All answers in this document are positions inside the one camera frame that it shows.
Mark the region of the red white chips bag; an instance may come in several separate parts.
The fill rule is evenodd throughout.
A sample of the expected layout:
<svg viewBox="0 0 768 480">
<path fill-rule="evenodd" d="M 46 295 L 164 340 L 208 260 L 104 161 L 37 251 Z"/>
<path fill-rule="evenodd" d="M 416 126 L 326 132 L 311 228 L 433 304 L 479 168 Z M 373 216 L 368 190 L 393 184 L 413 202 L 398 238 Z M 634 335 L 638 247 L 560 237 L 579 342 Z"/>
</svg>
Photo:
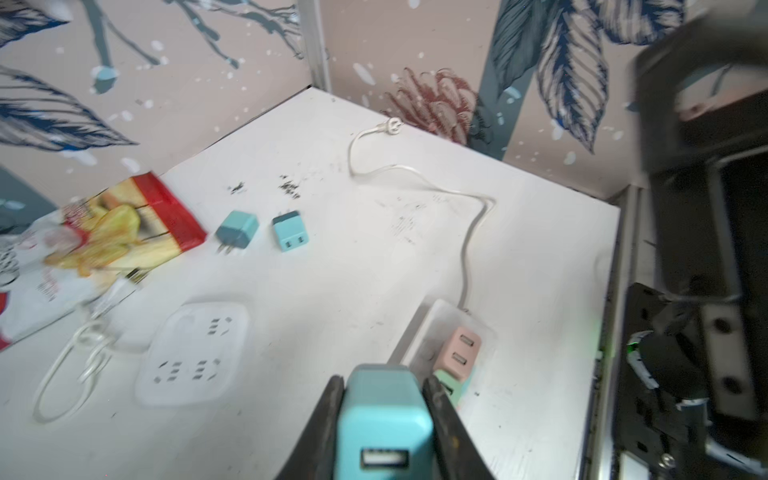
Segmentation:
<svg viewBox="0 0 768 480">
<path fill-rule="evenodd" d="M 146 274 L 207 234 L 154 174 L 73 201 L 1 238 L 1 346 L 90 303 L 118 279 Z"/>
</svg>

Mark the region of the teal charger plug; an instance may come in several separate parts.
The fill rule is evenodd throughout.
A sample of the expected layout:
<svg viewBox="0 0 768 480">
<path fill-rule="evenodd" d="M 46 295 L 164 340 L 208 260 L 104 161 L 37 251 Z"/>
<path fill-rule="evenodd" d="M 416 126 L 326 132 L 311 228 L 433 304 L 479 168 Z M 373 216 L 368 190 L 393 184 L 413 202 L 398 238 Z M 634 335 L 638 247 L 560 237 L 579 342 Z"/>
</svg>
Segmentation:
<svg viewBox="0 0 768 480">
<path fill-rule="evenodd" d="M 348 378 L 337 422 L 336 479 L 431 479 L 434 423 L 402 365 L 362 364 Z"/>
<path fill-rule="evenodd" d="M 233 210 L 215 232 L 219 241 L 218 253 L 244 250 L 253 240 L 259 228 L 259 221 L 254 214 Z"/>
</svg>

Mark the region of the aluminium frame post back right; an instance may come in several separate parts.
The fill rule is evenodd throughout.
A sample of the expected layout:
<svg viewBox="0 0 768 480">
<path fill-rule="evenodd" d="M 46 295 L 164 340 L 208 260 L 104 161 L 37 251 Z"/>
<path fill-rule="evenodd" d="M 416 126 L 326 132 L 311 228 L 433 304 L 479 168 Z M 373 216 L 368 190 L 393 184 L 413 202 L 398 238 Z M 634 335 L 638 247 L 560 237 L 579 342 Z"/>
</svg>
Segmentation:
<svg viewBox="0 0 768 480">
<path fill-rule="evenodd" d="M 310 68 L 312 85 L 317 89 L 331 93 L 332 85 L 320 2 L 318 0 L 297 0 L 296 5 L 305 48 L 304 56 Z"/>
</svg>

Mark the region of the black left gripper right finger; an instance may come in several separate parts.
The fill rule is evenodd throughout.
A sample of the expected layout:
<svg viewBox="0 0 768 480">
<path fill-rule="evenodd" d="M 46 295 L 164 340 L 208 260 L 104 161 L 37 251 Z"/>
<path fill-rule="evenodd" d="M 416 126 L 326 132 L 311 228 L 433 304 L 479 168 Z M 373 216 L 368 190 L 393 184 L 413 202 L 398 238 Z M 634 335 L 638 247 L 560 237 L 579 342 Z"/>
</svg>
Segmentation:
<svg viewBox="0 0 768 480">
<path fill-rule="evenodd" d="M 493 480 L 444 386 L 431 375 L 422 393 L 434 425 L 434 452 L 441 479 Z"/>
</svg>

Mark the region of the blue charger plug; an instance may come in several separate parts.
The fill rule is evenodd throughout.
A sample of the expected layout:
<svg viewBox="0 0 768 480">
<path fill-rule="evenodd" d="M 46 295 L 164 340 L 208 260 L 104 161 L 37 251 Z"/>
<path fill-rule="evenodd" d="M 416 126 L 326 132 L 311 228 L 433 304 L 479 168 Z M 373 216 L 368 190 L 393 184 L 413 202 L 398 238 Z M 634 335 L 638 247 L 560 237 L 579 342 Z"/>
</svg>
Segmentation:
<svg viewBox="0 0 768 480">
<path fill-rule="evenodd" d="M 309 242 L 303 219 L 296 210 L 275 217 L 272 227 L 278 246 L 283 252 L 294 250 Z"/>
</svg>

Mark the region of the green charger plug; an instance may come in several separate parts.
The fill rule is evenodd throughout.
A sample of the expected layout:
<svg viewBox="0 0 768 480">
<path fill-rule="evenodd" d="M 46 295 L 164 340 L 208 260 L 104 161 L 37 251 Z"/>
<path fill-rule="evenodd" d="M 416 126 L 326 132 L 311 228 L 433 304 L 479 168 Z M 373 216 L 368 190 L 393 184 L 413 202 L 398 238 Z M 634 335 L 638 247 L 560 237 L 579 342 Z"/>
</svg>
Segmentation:
<svg viewBox="0 0 768 480">
<path fill-rule="evenodd" d="M 446 392 L 449 398 L 450 403 L 454 407 L 457 407 L 465 392 L 464 382 L 458 380 L 457 378 L 452 376 L 450 373 L 442 369 L 434 370 L 433 376 L 442 385 L 444 391 Z"/>
</svg>

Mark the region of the long white pastel power strip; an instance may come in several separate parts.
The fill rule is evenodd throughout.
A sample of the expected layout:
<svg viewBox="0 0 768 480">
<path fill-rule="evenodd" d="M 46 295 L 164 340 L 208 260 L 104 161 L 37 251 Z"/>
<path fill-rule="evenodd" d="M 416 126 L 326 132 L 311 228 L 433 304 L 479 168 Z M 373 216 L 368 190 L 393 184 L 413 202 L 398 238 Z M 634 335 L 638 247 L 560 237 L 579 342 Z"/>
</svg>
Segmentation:
<svg viewBox="0 0 768 480">
<path fill-rule="evenodd" d="M 438 299 L 427 310 L 418 329 L 406 334 L 406 348 L 399 356 L 399 363 L 408 367 L 418 381 L 433 375 L 433 365 L 443 343 L 459 326 L 466 327 L 482 338 L 482 347 L 470 377 L 464 382 L 465 392 L 456 408 L 459 416 L 467 421 L 476 409 L 483 389 L 487 367 L 494 356 L 498 343 L 497 333 L 483 321 L 453 304 Z"/>
</svg>

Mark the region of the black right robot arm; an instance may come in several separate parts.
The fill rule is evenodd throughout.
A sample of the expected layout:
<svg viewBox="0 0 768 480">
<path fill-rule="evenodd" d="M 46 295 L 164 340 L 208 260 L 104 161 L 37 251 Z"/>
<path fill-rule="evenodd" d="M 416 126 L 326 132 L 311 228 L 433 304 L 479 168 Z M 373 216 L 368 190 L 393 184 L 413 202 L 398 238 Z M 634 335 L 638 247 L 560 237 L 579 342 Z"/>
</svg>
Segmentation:
<svg viewBox="0 0 768 480">
<path fill-rule="evenodd" d="M 637 59 L 660 288 L 628 290 L 613 440 L 659 479 L 767 475 L 767 94 L 688 118 L 711 67 L 767 65 L 767 17 L 703 15 Z"/>
</svg>

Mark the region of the pink charger plug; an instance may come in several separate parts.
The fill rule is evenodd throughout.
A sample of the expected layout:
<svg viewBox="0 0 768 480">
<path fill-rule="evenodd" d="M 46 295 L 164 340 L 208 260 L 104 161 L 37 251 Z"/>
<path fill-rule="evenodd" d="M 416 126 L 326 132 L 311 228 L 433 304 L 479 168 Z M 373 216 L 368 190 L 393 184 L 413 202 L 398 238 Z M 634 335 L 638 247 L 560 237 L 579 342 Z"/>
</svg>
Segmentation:
<svg viewBox="0 0 768 480">
<path fill-rule="evenodd" d="M 481 347 L 482 338 L 479 334 L 459 326 L 443 343 L 433 371 L 441 370 L 460 382 L 466 381 L 472 373 Z"/>
</svg>

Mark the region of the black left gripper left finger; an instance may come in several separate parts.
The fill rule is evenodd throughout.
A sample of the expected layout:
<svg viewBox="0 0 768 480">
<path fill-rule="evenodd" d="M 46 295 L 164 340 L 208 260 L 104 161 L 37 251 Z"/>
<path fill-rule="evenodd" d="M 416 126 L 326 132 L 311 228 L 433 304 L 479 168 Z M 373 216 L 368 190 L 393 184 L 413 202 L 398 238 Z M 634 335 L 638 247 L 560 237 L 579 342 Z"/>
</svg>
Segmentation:
<svg viewBox="0 0 768 480">
<path fill-rule="evenodd" d="M 278 473 L 278 480 L 330 480 L 333 478 L 337 422 L 344 393 L 343 377 L 332 376 L 293 451 Z"/>
</svg>

